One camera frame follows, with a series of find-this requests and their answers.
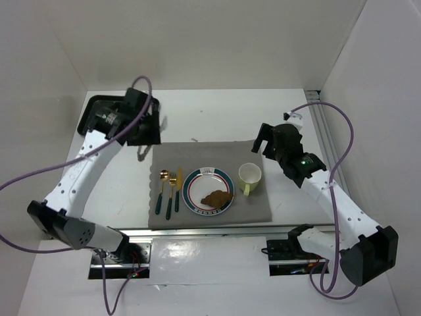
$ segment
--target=gray cloth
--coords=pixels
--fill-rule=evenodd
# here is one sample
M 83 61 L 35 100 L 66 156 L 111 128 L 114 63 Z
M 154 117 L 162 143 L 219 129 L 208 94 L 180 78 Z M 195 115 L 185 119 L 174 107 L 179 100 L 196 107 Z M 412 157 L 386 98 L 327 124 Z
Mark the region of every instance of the gray cloth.
M 225 224 L 262 223 L 272 221 L 266 183 L 264 181 L 262 157 L 252 153 L 253 141 L 246 142 L 204 142 L 204 143 L 165 143 L 153 147 L 151 167 L 151 201 L 149 202 L 149 222 L 152 229 L 192 228 L 220 226 Z M 238 187 L 238 169 L 244 163 L 254 163 L 262 169 L 262 180 L 257 188 L 244 197 Z M 170 186 L 165 183 L 162 195 L 161 213 L 155 214 L 155 206 L 162 185 L 159 179 L 161 170 L 178 172 L 182 168 L 183 183 L 187 176 L 202 167 L 214 167 L 224 171 L 232 179 L 235 195 L 232 204 L 225 212 L 214 216 L 203 216 L 191 211 L 184 203 L 180 190 L 180 210 L 174 212 L 176 187 L 174 188 L 171 219 L 165 219 Z

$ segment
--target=plate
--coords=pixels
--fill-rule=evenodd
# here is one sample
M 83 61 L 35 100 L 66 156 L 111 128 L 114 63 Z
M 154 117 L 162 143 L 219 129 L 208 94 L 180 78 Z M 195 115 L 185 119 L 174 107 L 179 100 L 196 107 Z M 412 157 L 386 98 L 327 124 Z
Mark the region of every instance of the plate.
M 221 214 L 231 205 L 234 197 L 220 209 L 200 203 L 203 198 L 216 190 L 229 192 L 234 195 L 234 183 L 220 169 L 200 168 L 189 174 L 186 181 L 184 181 L 183 199 L 187 207 L 196 214 L 204 216 Z

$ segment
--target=placemat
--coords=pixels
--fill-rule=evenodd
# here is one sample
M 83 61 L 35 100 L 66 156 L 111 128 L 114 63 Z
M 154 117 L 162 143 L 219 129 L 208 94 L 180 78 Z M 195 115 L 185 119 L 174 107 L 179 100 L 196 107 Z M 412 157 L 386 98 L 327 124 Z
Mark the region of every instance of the placemat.
M 165 143 L 154 146 L 150 175 L 149 228 L 198 228 L 272 221 L 262 156 L 252 153 L 252 147 L 253 140 L 246 142 Z M 257 188 L 250 192 L 249 197 L 245 197 L 238 187 L 238 169 L 244 163 L 254 163 L 262 169 L 262 180 Z M 155 206 L 162 185 L 159 173 L 163 169 L 177 172 L 178 167 L 182 168 L 183 182 L 191 172 L 203 167 L 218 168 L 228 174 L 235 186 L 235 196 L 230 207 L 218 215 L 199 215 L 187 208 L 180 191 L 180 210 L 176 213 L 174 212 L 175 187 L 171 219 L 168 221 L 165 219 L 165 213 L 170 186 L 166 182 L 162 195 L 161 213 L 156 215 Z

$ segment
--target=mug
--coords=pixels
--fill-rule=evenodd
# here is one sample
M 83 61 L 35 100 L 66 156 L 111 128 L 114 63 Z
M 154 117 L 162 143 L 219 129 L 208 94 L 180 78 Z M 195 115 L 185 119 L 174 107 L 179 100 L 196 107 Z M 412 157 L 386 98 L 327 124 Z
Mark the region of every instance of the mug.
M 245 163 L 239 168 L 238 176 L 239 188 L 243 190 L 245 196 L 249 196 L 250 192 L 259 184 L 262 178 L 262 171 L 254 163 Z

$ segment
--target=cutlery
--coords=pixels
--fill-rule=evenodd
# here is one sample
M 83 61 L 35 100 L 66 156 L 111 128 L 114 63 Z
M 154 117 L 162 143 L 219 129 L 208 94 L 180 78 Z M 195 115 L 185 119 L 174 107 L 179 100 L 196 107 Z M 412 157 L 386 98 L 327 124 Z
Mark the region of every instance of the cutlery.
M 155 207 L 155 214 L 159 214 L 161 211 L 162 193 L 164 192 L 164 184 L 170 178 L 170 173 L 167 170 L 162 170 L 159 174 L 159 178 L 162 180 L 161 192 L 159 192 L 157 206 Z
M 177 183 L 176 173 L 171 172 L 171 175 L 170 175 L 171 192 L 170 192 L 170 199 L 168 200 L 168 206 L 166 207 L 166 215 L 165 215 L 165 218 L 167 220 L 171 218 L 172 189 L 176 186 L 176 183 Z
M 178 209 L 180 208 L 180 190 L 182 189 L 182 168 L 178 168 L 178 175 L 177 175 L 177 192 L 176 192 L 176 206 L 174 208 L 175 212 L 178 212 Z

